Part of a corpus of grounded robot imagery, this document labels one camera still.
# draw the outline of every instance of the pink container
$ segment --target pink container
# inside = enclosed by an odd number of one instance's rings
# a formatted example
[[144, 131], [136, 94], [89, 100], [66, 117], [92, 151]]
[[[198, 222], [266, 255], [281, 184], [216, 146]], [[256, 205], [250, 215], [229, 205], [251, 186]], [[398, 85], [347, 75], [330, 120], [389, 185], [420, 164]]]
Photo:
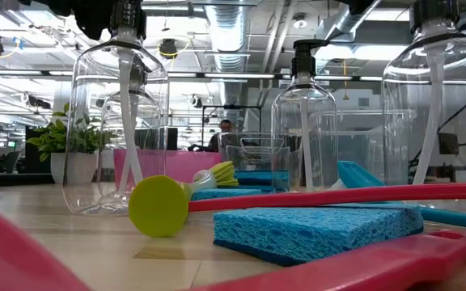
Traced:
[[0, 291], [90, 291], [22, 230], [0, 216]]
[[[119, 187], [125, 163], [125, 149], [113, 151], [114, 178], [116, 188]], [[143, 177], [161, 175], [163, 173], [163, 157], [159, 150], [138, 150], [139, 163]], [[220, 163], [219, 153], [196, 153], [190, 151], [167, 150], [165, 156], [165, 175], [180, 182], [193, 182], [193, 175], [201, 170], [208, 170]], [[129, 171], [127, 188], [134, 185], [133, 175]]]

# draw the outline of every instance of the wooden table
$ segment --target wooden table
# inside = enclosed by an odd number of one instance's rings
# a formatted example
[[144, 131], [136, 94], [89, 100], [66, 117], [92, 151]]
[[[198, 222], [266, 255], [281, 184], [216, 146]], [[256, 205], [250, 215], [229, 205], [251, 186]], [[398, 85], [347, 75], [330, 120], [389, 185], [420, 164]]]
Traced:
[[[0, 214], [44, 245], [94, 290], [187, 289], [280, 268], [214, 246], [211, 213], [192, 213], [174, 238], [148, 238], [127, 217], [73, 215], [66, 207], [62, 187], [40, 185], [0, 188]], [[427, 224], [426, 229], [458, 228]], [[449, 281], [415, 289], [466, 290], [466, 267]]]

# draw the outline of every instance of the white pot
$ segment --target white pot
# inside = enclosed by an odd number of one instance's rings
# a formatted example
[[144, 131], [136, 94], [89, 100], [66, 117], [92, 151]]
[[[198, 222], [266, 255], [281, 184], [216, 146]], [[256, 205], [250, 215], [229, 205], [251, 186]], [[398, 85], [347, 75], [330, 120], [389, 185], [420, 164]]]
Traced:
[[[96, 154], [69, 153], [68, 180], [69, 184], [90, 183], [96, 170]], [[66, 154], [51, 154], [50, 168], [55, 183], [64, 180], [64, 162]]]

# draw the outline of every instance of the pink tray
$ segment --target pink tray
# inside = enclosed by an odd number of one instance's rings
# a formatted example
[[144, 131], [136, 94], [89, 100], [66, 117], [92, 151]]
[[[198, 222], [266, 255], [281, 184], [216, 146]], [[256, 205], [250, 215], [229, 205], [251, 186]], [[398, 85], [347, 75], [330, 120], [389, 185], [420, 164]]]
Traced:
[[42, 246], [0, 216], [0, 291], [89, 291]]

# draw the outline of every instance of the pump dispenser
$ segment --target pump dispenser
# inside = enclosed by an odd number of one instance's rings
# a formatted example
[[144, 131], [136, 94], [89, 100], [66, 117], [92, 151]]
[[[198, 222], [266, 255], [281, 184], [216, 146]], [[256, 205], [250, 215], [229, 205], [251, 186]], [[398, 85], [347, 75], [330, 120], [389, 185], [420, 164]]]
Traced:
[[337, 114], [333, 96], [318, 86], [316, 59], [311, 50], [326, 40], [297, 40], [292, 60], [292, 83], [272, 107], [273, 171], [278, 191], [317, 191], [337, 181]]
[[134, 185], [164, 174], [168, 76], [142, 47], [145, 30], [141, 0], [117, 1], [112, 39], [75, 63], [64, 174], [75, 213], [127, 214]]
[[458, 2], [418, 0], [409, 15], [414, 41], [383, 74], [386, 184], [466, 183], [466, 35], [455, 26]]

